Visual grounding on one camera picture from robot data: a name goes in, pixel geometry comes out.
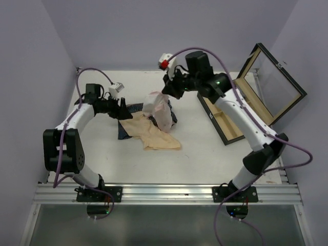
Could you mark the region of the white pink-trimmed underwear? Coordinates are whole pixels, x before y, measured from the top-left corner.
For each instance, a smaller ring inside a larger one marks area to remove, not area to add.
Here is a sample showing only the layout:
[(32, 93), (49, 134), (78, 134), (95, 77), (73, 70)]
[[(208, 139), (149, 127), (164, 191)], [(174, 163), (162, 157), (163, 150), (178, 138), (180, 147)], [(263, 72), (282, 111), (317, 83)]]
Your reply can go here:
[(146, 117), (153, 116), (157, 126), (164, 132), (169, 132), (173, 119), (169, 107), (169, 97), (159, 91), (148, 94), (143, 102), (142, 112)]

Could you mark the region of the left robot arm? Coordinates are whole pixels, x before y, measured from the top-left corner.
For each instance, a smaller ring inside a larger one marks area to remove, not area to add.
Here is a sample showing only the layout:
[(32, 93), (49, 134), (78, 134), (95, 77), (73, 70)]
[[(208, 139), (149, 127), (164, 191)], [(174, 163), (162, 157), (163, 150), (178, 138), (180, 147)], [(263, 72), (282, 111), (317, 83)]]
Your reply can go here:
[(89, 188), (88, 194), (95, 201), (103, 200), (107, 189), (101, 175), (86, 164), (80, 133), (97, 114), (107, 114), (118, 120), (133, 118), (127, 109), (125, 98), (117, 97), (124, 89), (123, 84), (110, 85), (107, 99), (101, 93), (102, 88), (99, 84), (86, 84), (85, 94), (74, 104), (69, 116), (56, 128), (43, 132), (45, 168), (49, 172), (55, 172), (54, 185), (60, 183), (60, 174), (71, 177), (78, 184)]

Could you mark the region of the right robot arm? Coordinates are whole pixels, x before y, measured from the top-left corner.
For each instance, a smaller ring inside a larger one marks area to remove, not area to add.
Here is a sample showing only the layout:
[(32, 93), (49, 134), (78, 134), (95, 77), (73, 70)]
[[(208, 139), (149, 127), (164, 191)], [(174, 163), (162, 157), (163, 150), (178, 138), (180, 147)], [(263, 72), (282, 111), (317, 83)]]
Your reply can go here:
[(288, 137), (277, 134), (262, 121), (228, 74), (214, 73), (206, 53), (194, 51), (185, 59), (188, 68), (182, 73), (174, 55), (164, 53), (160, 57), (158, 66), (166, 71), (162, 93), (180, 99), (185, 92), (196, 91), (225, 113), (243, 133), (252, 150), (243, 158), (238, 174), (218, 190), (222, 197), (240, 201), (246, 196), (246, 189), (281, 155)]

